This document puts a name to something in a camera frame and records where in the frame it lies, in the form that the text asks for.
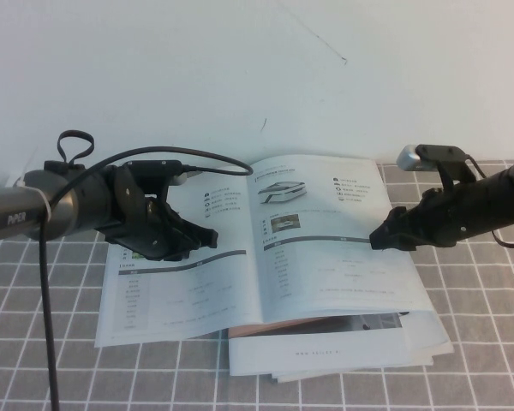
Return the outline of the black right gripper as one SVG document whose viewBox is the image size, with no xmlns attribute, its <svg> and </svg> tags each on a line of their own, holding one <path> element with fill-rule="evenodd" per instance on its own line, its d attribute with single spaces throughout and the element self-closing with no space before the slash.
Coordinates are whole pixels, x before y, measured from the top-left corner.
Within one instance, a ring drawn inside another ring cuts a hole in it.
<svg viewBox="0 0 514 411">
<path fill-rule="evenodd" d="M 371 248 L 409 252 L 424 245 L 453 247 L 475 236 L 475 189 L 474 183 L 457 184 L 452 190 L 432 189 L 411 209 L 393 208 L 369 235 Z"/>
</svg>

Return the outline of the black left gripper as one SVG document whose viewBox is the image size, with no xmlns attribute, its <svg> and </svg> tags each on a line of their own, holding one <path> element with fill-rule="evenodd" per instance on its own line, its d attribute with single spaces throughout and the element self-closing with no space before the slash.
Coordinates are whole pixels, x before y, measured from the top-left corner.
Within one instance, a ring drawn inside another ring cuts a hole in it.
<svg viewBox="0 0 514 411">
<path fill-rule="evenodd" d="M 181 261 L 201 247 L 216 248 L 218 232 L 182 219 L 167 204 L 179 161 L 134 161 L 111 171 L 111 220 L 98 228 L 111 244 L 149 260 Z"/>
</svg>

